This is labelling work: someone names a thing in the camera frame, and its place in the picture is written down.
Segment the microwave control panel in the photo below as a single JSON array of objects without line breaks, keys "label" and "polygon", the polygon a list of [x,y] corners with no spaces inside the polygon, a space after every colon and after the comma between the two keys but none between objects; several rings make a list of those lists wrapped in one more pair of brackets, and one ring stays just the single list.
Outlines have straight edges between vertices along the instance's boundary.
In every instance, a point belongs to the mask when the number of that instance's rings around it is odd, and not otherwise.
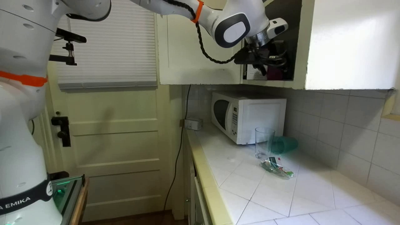
[{"label": "microwave control panel", "polygon": [[232,124],[231,124],[231,128],[230,128],[230,134],[231,135],[235,135],[237,134],[237,108],[234,108],[232,110]]}]

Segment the white tiled countertop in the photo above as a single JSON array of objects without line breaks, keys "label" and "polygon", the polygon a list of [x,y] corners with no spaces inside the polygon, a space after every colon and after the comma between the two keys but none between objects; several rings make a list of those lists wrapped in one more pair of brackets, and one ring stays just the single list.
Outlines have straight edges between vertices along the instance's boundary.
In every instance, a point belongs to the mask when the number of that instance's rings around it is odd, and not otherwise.
[{"label": "white tiled countertop", "polygon": [[400,225],[399,206],[301,153],[280,155],[294,171],[286,180],[260,166],[254,146],[236,146],[212,126],[187,135],[212,221],[226,221],[225,213],[239,225]]}]

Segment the white microwave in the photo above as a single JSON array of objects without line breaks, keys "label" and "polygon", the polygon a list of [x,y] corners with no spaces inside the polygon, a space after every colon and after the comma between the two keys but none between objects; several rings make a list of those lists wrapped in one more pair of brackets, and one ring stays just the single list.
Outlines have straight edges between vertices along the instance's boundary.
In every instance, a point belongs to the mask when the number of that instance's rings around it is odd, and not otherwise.
[{"label": "white microwave", "polygon": [[236,145],[255,144],[255,129],[282,135],[285,99],[260,99],[232,93],[212,93],[211,121]]}]

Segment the wall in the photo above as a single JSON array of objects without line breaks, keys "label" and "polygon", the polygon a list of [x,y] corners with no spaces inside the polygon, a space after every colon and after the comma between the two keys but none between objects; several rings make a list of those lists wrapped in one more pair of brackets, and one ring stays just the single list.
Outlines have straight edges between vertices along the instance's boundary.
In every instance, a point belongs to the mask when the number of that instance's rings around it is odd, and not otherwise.
[{"label": "wall", "polygon": [[286,98],[285,135],[299,140],[300,151],[400,205],[400,121],[381,118],[387,91],[194,86],[189,115],[207,121],[216,89]]}]

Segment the wall cabinet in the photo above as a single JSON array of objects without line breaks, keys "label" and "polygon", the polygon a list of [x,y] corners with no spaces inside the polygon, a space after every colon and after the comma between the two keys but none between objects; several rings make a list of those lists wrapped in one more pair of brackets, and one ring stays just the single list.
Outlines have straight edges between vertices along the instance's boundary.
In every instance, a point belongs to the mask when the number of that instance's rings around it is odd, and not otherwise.
[{"label": "wall cabinet", "polygon": [[[159,19],[162,84],[247,84],[294,89],[391,89],[400,74],[400,1],[274,0],[269,18],[290,29],[277,41],[287,56],[285,80],[266,80],[252,66],[215,65],[200,51],[195,26]],[[207,51],[226,59],[240,46],[219,48],[204,31]]]}]

